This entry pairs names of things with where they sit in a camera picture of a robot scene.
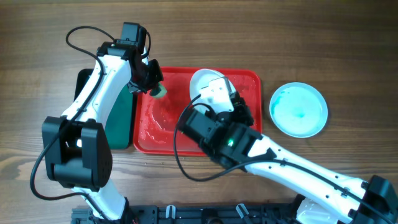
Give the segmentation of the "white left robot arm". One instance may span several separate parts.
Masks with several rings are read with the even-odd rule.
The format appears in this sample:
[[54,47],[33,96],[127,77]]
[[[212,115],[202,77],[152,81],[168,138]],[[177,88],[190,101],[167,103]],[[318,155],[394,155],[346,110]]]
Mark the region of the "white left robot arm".
[[44,150],[30,176],[32,193],[35,175],[45,161],[47,176],[62,187],[72,189],[71,196],[82,196],[98,223],[135,223],[137,218],[128,199],[109,179],[113,157],[105,134],[108,116],[124,87],[132,94],[165,96],[158,61],[149,60],[150,34],[140,24],[125,22],[121,37],[104,42],[93,54],[92,74],[83,89],[60,117],[47,117],[42,125]]

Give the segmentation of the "white plate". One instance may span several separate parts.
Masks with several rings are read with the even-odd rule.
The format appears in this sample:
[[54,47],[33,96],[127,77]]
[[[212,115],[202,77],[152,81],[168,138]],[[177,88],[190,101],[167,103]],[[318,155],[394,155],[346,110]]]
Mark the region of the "white plate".
[[283,133],[310,138],[326,126],[328,105],[314,87],[301,82],[286,83],[269,100],[269,117]]
[[190,80],[190,98],[200,95],[199,100],[210,106],[219,106],[222,110],[233,107],[231,95],[236,89],[231,81],[222,73],[211,69],[197,70]]

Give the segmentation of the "green yellow sponge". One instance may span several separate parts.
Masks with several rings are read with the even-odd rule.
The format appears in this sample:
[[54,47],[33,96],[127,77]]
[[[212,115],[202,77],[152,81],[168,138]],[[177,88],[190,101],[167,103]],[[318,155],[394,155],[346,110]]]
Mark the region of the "green yellow sponge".
[[157,86],[150,91],[149,95],[155,99],[160,99],[163,98],[166,93],[166,88],[161,83],[158,83]]

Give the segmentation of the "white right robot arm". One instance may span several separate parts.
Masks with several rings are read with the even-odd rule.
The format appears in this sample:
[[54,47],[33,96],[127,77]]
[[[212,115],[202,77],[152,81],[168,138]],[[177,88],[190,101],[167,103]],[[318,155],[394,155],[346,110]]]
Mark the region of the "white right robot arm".
[[201,178],[207,182],[234,170],[278,182],[322,208],[333,223],[395,223],[397,194],[392,184],[374,175],[366,182],[308,161],[252,129],[245,100],[232,93],[218,108],[191,99],[177,120],[176,131],[196,142],[223,171]]

